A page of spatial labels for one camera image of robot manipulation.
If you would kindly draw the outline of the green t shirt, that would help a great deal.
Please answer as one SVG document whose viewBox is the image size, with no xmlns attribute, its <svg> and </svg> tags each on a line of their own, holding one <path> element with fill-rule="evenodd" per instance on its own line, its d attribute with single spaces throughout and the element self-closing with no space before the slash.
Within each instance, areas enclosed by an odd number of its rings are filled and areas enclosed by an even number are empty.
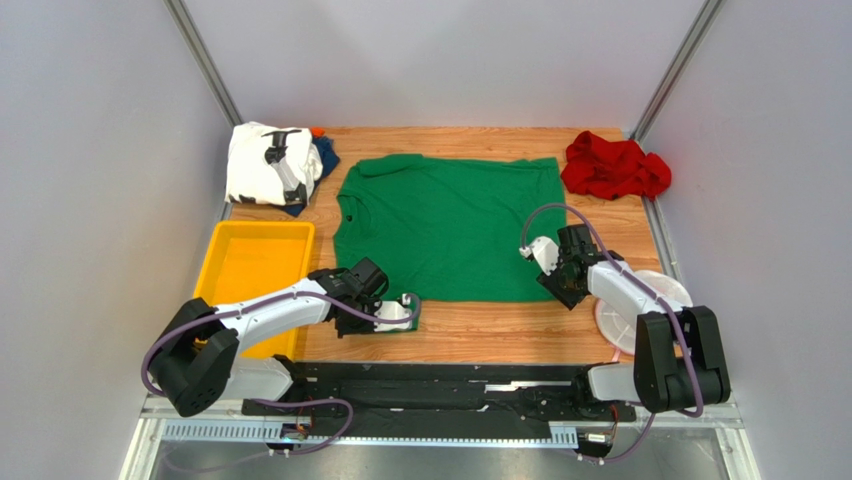
<svg viewBox="0 0 852 480">
<path fill-rule="evenodd" d="M 441 302 L 552 300 L 540 268 L 519 252 L 566 216 L 537 208 L 561 203 L 555 158 L 509 162 L 393 154 L 352 166 L 337 195 L 336 263 L 368 258 L 389 278 L 386 298 L 414 293 Z"/>
</svg>

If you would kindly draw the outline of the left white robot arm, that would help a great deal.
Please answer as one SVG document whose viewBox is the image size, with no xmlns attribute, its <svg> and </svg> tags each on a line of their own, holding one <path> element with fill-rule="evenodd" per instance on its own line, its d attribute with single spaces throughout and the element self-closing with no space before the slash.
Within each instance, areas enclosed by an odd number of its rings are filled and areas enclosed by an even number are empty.
<svg viewBox="0 0 852 480">
<path fill-rule="evenodd" d="M 252 347 L 298 328 L 334 322 L 342 335 L 409 327 L 419 299 L 383 300 L 387 275 L 370 259 L 352 268 L 321 269 L 295 284 L 249 300 L 209 305 L 185 302 L 143 357 L 141 380 L 182 417 L 220 399 L 279 400 L 293 375 L 284 359 L 245 357 Z"/>
</svg>

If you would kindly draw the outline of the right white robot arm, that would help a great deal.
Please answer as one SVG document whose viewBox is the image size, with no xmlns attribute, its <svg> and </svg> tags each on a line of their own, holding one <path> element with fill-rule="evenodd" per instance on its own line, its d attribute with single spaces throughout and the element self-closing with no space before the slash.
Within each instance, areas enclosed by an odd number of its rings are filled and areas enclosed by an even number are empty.
<svg viewBox="0 0 852 480">
<path fill-rule="evenodd" d="M 625 401 L 651 413 L 697 411 L 729 400 L 731 383 L 711 309 L 664 295 L 615 251 L 599 249 L 586 226 L 566 226 L 558 237 L 538 237 L 521 250 L 540 268 L 539 284 L 568 309 L 593 296 L 635 330 L 632 364 L 603 363 L 581 374 L 593 400 Z"/>
</svg>

